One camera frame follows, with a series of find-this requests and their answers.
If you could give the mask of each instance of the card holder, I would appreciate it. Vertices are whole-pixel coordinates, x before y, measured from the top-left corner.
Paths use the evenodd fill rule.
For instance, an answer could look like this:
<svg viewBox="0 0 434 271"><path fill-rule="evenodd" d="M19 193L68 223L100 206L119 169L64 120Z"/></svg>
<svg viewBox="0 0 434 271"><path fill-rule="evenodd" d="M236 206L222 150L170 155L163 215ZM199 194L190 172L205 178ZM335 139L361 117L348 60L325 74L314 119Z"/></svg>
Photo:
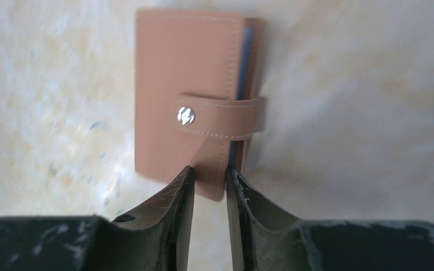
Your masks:
<svg viewBox="0 0 434 271"><path fill-rule="evenodd" d="M254 130L264 26L261 19L225 12L137 11L137 173L169 183L191 165L196 170L196 193L222 199L225 168L231 161L243 170ZM247 28L252 35L242 77Z"/></svg>

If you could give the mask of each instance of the strap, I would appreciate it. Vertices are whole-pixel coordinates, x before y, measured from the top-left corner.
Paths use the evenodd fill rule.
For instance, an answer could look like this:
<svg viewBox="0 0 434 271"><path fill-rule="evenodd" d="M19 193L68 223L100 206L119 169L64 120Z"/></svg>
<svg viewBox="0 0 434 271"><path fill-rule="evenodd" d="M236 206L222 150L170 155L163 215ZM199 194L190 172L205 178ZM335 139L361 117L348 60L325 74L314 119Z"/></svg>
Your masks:
<svg viewBox="0 0 434 271"><path fill-rule="evenodd" d="M179 95L172 119L182 132L220 141L240 141L249 139L254 131L256 107L255 99L219 100Z"/></svg>

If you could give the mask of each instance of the wallet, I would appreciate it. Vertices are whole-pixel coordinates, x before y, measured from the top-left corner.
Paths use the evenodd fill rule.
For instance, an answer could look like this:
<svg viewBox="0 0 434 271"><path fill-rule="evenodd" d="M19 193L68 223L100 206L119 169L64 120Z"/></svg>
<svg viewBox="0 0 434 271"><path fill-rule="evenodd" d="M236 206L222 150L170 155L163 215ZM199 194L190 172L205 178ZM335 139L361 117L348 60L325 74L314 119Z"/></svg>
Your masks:
<svg viewBox="0 0 434 271"><path fill-rule="evenodd" d="M145 8L136 13L135 167L170 183L186 165L196 193L224 195L254 132L265 22L240 14Z"/></svg>

